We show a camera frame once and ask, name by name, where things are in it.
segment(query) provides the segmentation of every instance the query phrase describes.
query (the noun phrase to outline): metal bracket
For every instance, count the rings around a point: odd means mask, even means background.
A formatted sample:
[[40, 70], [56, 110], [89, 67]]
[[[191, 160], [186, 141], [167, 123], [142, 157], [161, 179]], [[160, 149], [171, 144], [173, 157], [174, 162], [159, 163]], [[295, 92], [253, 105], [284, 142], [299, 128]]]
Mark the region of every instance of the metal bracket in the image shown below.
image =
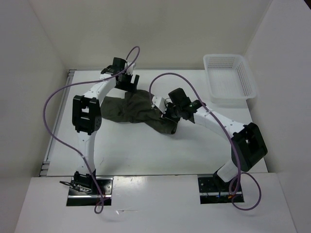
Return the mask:
[[46, 177], [48, 174], [50, 162], [49, 161], [43, 161], [39, 177]]
[[[198, 176], [200, 202], [201, 204], [231, 203], [232, 196], [229, 194], [229, 184], [221, 190], [218, 189], [213, 180], [213, 175]], [[244, 202], [242, 188], [234, 198], [234, 202]]]
[[[111, 205], [113, 177], [96, 177], [97, 183], [105, 194], [104, 205]], [[95, 206], [100, 200], [97, 190], [90, 194], [69, 188], [66, 206]]]

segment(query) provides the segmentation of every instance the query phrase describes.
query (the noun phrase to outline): laundry basket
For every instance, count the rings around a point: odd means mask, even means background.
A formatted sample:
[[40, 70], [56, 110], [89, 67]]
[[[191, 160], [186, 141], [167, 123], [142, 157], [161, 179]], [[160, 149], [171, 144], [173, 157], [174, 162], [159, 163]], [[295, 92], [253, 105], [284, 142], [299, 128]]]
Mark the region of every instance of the laundry basket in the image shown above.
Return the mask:
[[230, 104], [256, 96], [253, 74], [241, 55], [208, 54], [203, 61], [212, 102]]

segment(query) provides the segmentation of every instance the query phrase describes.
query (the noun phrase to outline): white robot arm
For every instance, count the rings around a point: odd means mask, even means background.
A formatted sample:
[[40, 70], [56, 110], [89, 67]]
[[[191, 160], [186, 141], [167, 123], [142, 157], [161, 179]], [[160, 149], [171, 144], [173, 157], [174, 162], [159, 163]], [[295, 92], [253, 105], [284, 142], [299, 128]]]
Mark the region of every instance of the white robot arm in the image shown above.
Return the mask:
[[[128, 67], [130, 64], [130, 62], [124, 59], [114, 58], [113, 64], [102, 70], [100, 75], [100, 80], [103, 80], [102, 82], [93, 85], [91, 89], [82, 96], [77, 95], [73, 98], [72, 123], [78, 133], [78, 149], [84, 155], [94, 176], [96, 175], [94, 164], [95, 136], [102, 123], [100, 105], [108, 92], [113, 88], [130, 92], [136, 91], [139, 75], [136, 75], [134, 82], [131, 83], [135, 64]], [[121, 75], [112, 79], [107, 79], [126, 68], [127, 70]], [[80, 164], [70, 184], [72, 188], [78, 191], [91, 193], [94, 188], [94, 182], [84, 160], [81, 157], [79, 158]]]
[[[209, 111], [207, 111], [201, 105], [200, 101], [196, 100], [191, 102], [182, 88], [178, 88], [169, 93], [169, 97], [172, 103], [167, 102], [162, 97], [154, 96], [152, 99], [153, 107], [157, 107], [162, 112], [163, 118], [168, 118], [175, 122], [178, 122], [180, 118], [190, 120], [192, 123], [205, 126], [227, 140], [227, 136], [223, 129], [212, 116], [211, 112], [213, 112], [229, 133], [237, 149], [242, 171], [249, 171], [250, 168], [267, 154], [267, 147], [256, 124], [250, 123], [244, 125], [210, 108], [208, 108]], [[235, 178], [237, 174], [236, 157], [232, 152], [231, 159], [217, 170], [213, 177], [217, 186], [223, 186], [225, 183]]]

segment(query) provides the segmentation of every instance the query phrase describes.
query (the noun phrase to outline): dark green cloth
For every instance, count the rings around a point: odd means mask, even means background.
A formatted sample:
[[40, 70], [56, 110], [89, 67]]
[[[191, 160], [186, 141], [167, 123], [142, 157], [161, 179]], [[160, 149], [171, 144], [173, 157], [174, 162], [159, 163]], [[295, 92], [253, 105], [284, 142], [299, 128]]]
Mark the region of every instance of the dark green cloth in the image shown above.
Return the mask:
[[114, 122], [144, 122], [159, 133], [174, 134], [177, 123], [161, 118], [158, 109], [152, 109], [149, 92], [126, 92], [124, 99], [106, 96], [101, 105], [102, 117]]

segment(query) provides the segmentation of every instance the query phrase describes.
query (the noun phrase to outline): wire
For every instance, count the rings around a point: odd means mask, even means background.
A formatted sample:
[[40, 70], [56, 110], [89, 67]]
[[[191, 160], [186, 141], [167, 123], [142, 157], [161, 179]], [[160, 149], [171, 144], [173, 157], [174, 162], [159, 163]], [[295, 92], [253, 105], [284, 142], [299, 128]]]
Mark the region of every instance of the wire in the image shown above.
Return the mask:
[[[222, 128], [222, 130], [224, 131], [225, 135], [227, 136], [227, 138], [228, 138], [228, 140], [229, 140], [229, 142], [230, 142], [230, 144], [231, 144], [231, 148], [232, 148], [232, 150], [233, 150], [233, 153], [234, 153], [234, 155], [235, 155], [235, 158], [236, 158], [236, 161], [237, 161], [237, 167], [238, 167], [238, 175], [237, 175], [234, 179], [232, 179], [232, 181], [230, 182], [230, 185], [229, 185], [229, 194], [230, 194], [230, 195], [236, 195], [236, 193], [238, 192], [238, 190], [239, 190], [239, 188], [240, 188], [240, 185], [241, 185], [241, 173], [242, 173], [242, 172], [241, 172], [241, 163], [240, 163], [240, 160], [239, 160], [239, 155], [238, 155], [237, 149], [235, 148], [234, 143], [233, 143], [233, 141], [232, 141], [232, 139], [231, 139], [229, 133], [227, 132], [227, 130], [225, 129], [225, 127], [223, 126], [223, 124], [221, 123], [221, 121], [215, 116], [215, 114], [213, 114], [212, 111], [210, 111], [210, 110], [205, 106], [205, 104], [204, 104], [203, 101], [201, 100], [201, 98], [200, 98], [198, 92], [195, 90], [195, 88], [193, 87], [193, 85], [192, 85], [185, 77], [183, 77], [183, 76], [180, 75], [180, 74], [176, 74], [176, 73], [172, 73], [172, 72], [160, 74], [160, 75], [156, 76], [156, 77], [152, 80], [152, 82], [150, 83], [150, 86], [149, 86], [149, 98], [150, 98], [150, 103], [151, 103], [151, 105], [152, 105], [151, 87], [152, 87], [153, 83], [154, 83], [158, 78], [160, 78], [160, 77], [162, 77], [162, 76], [165, 76], [165, 75], [174, 75], [174, 76], [177, 76], [177, 77], [183, 79], [186, 83], [188, 83], [188, 85], [191, 87], [191, 89], [192, 89], [193, 92], [195, 93], [196, 97], [197, 97], [198, 100], [200, 101], [201, 105], [204, 107], [204, 109], [207, 111], [207, 113], [209, 113], [209, 114], [212, 115], [212, 117], [217, 121], [217, 123], [218, 123], [219, 126]], [[260, 200], [261, 200], [261, 188], [260, 188], [260, 185], [258, 184], [258, 182], [255, 180], [255, 178], [254, 178], [252, 175], [250, 175], [250, 174], [247, 173], [247, 172], [243, 172], [243, 174], [247, 174], [248, 176], [250, 176], [250, 177], [255, 181], [255, 183], [256, 183], [256, 185], [257, 185], [257, 187], [258, 187], [258, 190], [259, 190], [259, 199], [258, 199], [257, 203], [256, 203], [254, 206], [252, 206], [251, 208], [246, 208], [246, 209], [243, 209], [243, 208], [241, 208], [241, 207], [238, 207], [236, 204], [234, 204], [234, 203], [233, 203], [234, 198], [232, 199], [232, 204], [233, 204], [236, 208], [238, 208], [239, 210], [248, 211], [248, 210], [252, 210], [252, 209], [256, 208], [256, 207], [259, 205]], [[233, 183], [234, 183], [234, 181], [235, 181], [236, 179], [238, 179], [238, 180], [237, 180], [237, 185], [236, 185], [235, 189], [232, 191], [232, 185], [233, 185]]]
[[47, 129], [48, 133], [49, 133], [56, 141], [60, 142], [61, 144], [65, 145], [65, 146], [69, 147], [70, 149], [74, 150], [75, 152], [77, 152], [77, 153], [82, 157], [84, 163], [86, 164], [86, 167], [87, 167], [87, 169], [88, 169], [88, 171], [89, 171], [89, 173], [90, 173], [90, 175], [91, 175], [91, 177], [92, 177], [92, 180], [94, 181], [95, 186], [96, 186], [96, 188], [97, 188], [97, 190], [98, 190], [98, 192], [99, 192], [99, 194], [100, 194], [100, 201], [95, 205], [95, 208], [94, 208], [94, 212], [95, 212], [96, 214], [100, 214], [100, 213], [103, 211], [103, 209], [104, 209], [104, 201], [105, 201], [104, 194], [103, 194], [101, 188], [99, 187], [99, 185], [98, 185], [98, 183], [97, 183], [97, 181], [96, 181], [96, 178], [95, 178], [95, 176], [93, 175], [92, 170], [91, 170], [91, 168], [90, 168], [90, 166], [89, 166], [89, 164], [88, 164], [86, 158], [84, 157], [84, 155], [83, 155], [77, 148], [75, 148], [75, 147], [69, 145], [68, 143], [66, 143], [66, 142], [64, 142], [63, 140], [61, 140], [61, 139], [59, 139], [58, 137], [56, 137], [56, 136], [53, 134], [53, 132], [49, 129], [48, 124], [47, 124], [47, 121], [46, 121], [46, 108], [47, 108], [47, 105], [48, 105], [49, 101], [51, 100], [51, 98], [52, 98], [56, 93], [60, 92], [60, 91], [63, 90], [63, 89], [66, 89], [66, 88], [71, 87], [71, 86], [82, 85], [82, 84], [100, 83], [100, 82], [102, 82], [102, 81], [106, 81], [106, 80], [110, 80], [110, 79], [112, 79], [112, 78], [115, 78], [115, 77], [117, 77], [118, 75], [124, 73], [124, 72], [137, 60], [137, 58], [138, 58], [138, 56], [139, 56], [140, 47], [139, 47], [139, 46], [135, 46], [135, 47], [133, 47], [133, 48], [130, 50], [130, 52], [127, 54], [126, 59], [128, 59], [128, 57], [130, 56], [130, 54], [132, 53], [132, 51], [133, 51], [134, 49], [138, 49], [137, 54], [136, 54], [134, 60], [130, 63], [130, 65], [127, 66], [124, 70], [120, 71], [119, 73], [117, 73], [117, 74], [115, 74], [115, 75], [112, 75], [111, 77], [108, 77], [108, 78], [105, 78], [105, 79], [102, 79], [102, 80], [88, 81], [88, 82], [80, 82], [80, 83], [73, 83], [73, 84], [69, 84], [69, 85], [63, 86], [63, 87], [57, 89], [56, 91], [54, 91], [54, 92], [47, 98], [47, 100], [45, 101], [44, 106], [43, 106], [42, 118], [43, 118], [44, 126], [45, 126], [45, 128]]
[[166, 104], [166, 100], [168, 100], [168, 99], [171, 99], [171, 98], [170, 98], [170, 97], [168, 97], [168, 98], [166, 98], [166, 99], [164, 100], [165, 107], [167, 107], [167, 106], [168, 106], [168, 104]]

